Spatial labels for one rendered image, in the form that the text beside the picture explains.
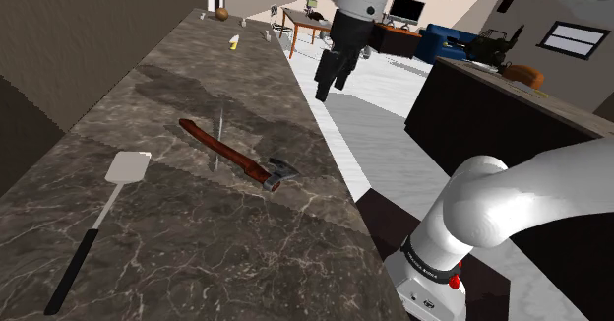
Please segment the white chair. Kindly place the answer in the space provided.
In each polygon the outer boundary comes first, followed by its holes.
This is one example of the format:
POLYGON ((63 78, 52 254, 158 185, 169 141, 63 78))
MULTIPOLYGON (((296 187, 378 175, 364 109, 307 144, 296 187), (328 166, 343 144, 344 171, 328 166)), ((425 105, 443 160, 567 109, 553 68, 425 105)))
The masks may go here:
POLYGON ((292 28, 285 25, 286 14, 283 8, 274 4, 270 8, 270 23, 275 32, 278 32, 278 37, 281 37, 285 32, 292 33, 292 28))

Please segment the dark kitchen island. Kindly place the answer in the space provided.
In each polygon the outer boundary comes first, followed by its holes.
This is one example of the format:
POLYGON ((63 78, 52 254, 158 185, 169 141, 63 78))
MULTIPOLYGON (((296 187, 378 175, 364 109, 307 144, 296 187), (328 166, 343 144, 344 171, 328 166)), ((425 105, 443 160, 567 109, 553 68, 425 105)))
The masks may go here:
POLYGON ((614 321, 614 123, 440 58, 405 121, 447 174, 491 156, 530 190, 508 238, 587 321, 614 321))

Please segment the dark desk with monitor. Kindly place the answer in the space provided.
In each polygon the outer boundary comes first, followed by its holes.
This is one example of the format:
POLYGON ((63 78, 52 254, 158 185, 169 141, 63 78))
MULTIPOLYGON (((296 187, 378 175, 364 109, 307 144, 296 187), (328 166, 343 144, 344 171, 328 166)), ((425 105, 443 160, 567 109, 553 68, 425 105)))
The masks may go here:
POLYGON ((371 32, 368 46, 378 53, 412 58, 421 35, 412 32, 425 3, 417 0, 393 0, 389 12, 371 32))

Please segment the blue sofa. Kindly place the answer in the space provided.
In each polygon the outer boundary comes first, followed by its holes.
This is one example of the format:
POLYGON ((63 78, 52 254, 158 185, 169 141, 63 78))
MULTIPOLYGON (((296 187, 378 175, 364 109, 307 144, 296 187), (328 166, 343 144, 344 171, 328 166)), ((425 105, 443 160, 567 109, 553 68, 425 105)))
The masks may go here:
POLYGON ((466 58, 463 48, 449 42, 449 37, 457 39, 461 44, 469 44, 477 38, 475 33, 463 32, 434 24, 429 24, 419 34, 421 38, 415 49, 414 57, 428 64, 434 64, 438 57, 455 60, 464 60, 466 58))

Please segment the orange bread loaf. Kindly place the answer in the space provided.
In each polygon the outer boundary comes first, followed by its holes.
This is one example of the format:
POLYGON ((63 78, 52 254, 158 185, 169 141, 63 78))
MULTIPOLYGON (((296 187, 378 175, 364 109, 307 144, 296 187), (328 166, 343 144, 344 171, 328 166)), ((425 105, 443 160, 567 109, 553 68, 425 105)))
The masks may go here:
POLYGON ((510 65, 503 71, 502 76, 535 90, 539 90, 544 82, 544 75, 541 72, 526 65, 510 65))

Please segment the red-handled axe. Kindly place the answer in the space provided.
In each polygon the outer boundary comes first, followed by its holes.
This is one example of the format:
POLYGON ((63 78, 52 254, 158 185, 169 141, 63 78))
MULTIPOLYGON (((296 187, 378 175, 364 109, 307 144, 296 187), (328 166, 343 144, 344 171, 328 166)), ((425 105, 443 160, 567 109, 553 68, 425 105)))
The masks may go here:
POLYGON ((294 178, 300 174, 300 172, 289 163, 275 158, 269 158, 269 164, 274 169, 272 171, 265 170, 254 160, 251 160, 206 133, 198 127, 193 120, 181 118, 179 120, 179 125, 202 144, 240 166, 247 176, 261 183, 263 188, 267 191, 275 192, 284 180, 294 178))

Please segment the dark-framed window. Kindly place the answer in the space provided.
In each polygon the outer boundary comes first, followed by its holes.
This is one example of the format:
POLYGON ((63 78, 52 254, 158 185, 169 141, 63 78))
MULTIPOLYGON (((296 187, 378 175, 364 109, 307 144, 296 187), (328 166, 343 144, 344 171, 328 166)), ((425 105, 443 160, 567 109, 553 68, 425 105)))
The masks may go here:
POLYGON ((555 21, 537 47, 588 60, 610 35, 609 30, 555 21))

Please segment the wooden table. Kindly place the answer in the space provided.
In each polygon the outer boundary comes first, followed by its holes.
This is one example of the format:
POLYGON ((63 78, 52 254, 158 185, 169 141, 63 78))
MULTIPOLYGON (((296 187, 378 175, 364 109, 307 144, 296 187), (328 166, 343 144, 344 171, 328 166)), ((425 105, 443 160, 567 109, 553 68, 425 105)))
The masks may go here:
POLYGON ((282 23, 281 26, 285 27, 285 22, 290 20, 293 23, 293 33, 291 40, 291 47, 288 58, 291 59, 295 50, 295 44, 297 35, 300 28, 309 30, 312 33, 311 43, 314 43, 317 32, 330 32, 332 23, 329 21, 317 21, 308 18, 303 12, 293 10, 290 8, 282 7, 282 23))

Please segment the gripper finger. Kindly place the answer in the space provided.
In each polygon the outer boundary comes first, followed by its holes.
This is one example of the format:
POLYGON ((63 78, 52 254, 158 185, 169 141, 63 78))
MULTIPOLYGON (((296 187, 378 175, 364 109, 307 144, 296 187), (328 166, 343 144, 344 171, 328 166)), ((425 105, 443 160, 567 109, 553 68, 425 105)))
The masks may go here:
POLYGON ((348 76, 355 69, 358 60, 358 53, 345 53, 338 57, 338 64, 336 66, 336 76, 334 86, 338 90, 342 90, 346 83, 348 76))
POLYGON ((325 102, 330 87, 342 66, 342 57, 338 51, 324 50, 314 80, 318 83, 315 98, 325 102))

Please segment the black coffee machine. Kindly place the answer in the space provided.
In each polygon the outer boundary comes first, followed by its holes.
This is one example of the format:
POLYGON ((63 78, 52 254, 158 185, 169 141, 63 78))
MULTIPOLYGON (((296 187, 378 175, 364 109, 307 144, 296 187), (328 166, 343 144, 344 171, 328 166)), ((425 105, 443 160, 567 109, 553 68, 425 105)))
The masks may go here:
POLYGON ((463 48, 466 59, 501 68, 504 64, 506 53, 515 46, 523 28, 524 25, 521 25, 510 40, 505 40, 507 36, 505 32, 502 32, 503 36, 498 39, 490 37, 493 32, 492 29, 481 33, 463 48))

